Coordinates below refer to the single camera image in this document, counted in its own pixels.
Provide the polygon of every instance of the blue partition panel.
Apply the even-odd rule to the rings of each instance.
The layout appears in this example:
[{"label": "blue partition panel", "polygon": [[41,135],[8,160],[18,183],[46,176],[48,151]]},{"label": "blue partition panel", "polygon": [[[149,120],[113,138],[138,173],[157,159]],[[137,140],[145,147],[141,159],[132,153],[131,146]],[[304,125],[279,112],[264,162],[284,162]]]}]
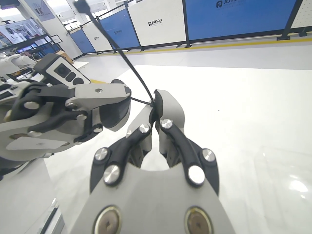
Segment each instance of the blue partition panel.
[{"label": "blue partition panel", "polygon": [[120,48],[124,49],[139,46],[126,9],[116,12],[115,14],[100,20],[100,22],[105,31]]},{"label": "blue partition panel", "polygon": [[186,0],[190,40],[285,28],[296,0]]},{"label": "blue partition panel", "polygon": [[79,47],[79,49],[82,51],[82,53],[95,52],[92,44],[90,43],[89,39],[82,29],[70,33],[70,36]]}]

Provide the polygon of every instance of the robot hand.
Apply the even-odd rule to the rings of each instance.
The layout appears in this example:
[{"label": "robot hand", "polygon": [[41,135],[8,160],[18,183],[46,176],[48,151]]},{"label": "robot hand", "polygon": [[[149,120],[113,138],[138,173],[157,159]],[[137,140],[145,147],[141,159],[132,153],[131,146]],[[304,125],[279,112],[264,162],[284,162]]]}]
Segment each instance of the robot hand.
[{"label": "robot hand", "polygon": [[[152,149],[152,127],[169,169],[141,170]],[[184,135],[184,112],[164,90],[155,91],[127,134],[94,156],[90,196],[71,233],[234,234],[219,199],[214,153]]]},{"label": "robot hand", "polygon": [[1,176],[82,144],[103,127],[117,131],[129,117],[131,90],[122,81],[92,84],[54,54],[38,62],[35,70],[42,76],[40,82],[28,79],[0,86]]}]

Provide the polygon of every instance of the joyson logo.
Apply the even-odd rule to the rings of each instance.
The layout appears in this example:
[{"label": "joyson logo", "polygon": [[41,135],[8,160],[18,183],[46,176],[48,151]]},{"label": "joyson logo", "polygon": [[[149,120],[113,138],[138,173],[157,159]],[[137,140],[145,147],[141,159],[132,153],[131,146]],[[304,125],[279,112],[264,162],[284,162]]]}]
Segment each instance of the joyson logo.
[{"label": "joyson logo", "polygon": [[223,1],[223,0],[220,0],[220,1],[217,1],[216,7],[217,7],[217,8],[221,8],[221,7],[224,6],[224,5],[227,5],[227,4],[236,2],[236,1],[241,1],[241,0],[224,0],[224,1]]},{"label": "joyson logo", "polygon": [[156,26],[159,26],[159,25],[162,25],[162,24],[163,24],[163,20],[162,19],[153,20],[153,21],[149,21],[148,22],[148,25],[150,27],[156,27]]}]

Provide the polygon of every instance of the white partition panel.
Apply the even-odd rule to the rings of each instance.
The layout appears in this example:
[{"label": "white partition panel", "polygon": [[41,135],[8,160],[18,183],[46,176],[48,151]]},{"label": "white partition panel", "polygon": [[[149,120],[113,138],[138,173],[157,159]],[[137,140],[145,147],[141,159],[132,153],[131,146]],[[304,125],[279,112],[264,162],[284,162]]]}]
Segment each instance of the white partition panel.
[{"label": "white partition panel", "polygon": [[312,0],[303,0],[292,28],[312,26]]},{"label": "white partition panel", "polygon": [[97,29],[97,27],[92,23],[89,22],[82,26],[82,29],[89,39],[90,43],[94,47],[95,51],[106,51],[112,50],[108,40],[102,33]]},{"label": "white partition panel", "polygon": [[142,46],[186,40],[182,0],[143,0],[128,9]]}]

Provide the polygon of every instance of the yellow floor stripe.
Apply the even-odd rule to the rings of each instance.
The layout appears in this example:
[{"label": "yellow floor stripe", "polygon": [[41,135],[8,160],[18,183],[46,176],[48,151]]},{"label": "yellow floor stripe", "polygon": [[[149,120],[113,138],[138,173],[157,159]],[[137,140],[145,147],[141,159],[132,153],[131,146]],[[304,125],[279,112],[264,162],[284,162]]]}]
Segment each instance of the yellow floor stripe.
[{"label": "yellow floor stripe", "polygon": [[[239,46],[256,46],[256,45],[271,45],[271,44],[284,44],[284,43],[303,43],[303,42],[311,42],[312,38],[302,38],[302,39],[291,39],[291,40],[281,40],[281,41],[259,41],[259,42],[250,42],[250,43],[233,43],[233,44],[219,44],[219,45],[208,45],[208,46],[192,46],[189,48],[164,48],[164,49],[153,49],[153,50],[144,50],[144,51],[133,51],[133,52],[125,52],[125,54],[142,54],[148,52],[165,52],[165,51],[178,51],[178,50],[195,50],[195,49],[209,49],[209,48],[224,48],[224,47],[239,47]],[[94,54],[87,56],[107,56],[107,55],[116,55],[120,56],[119,53],[102,53],[102,54]]]},{"label": "yellow floor stripe", "polygon": [[91,83],[95,83],[95,84],[107,84],[107,82],[103,82],[103,81],[98,81],[98,80],[94,80],[94,79],[90,79]]}]

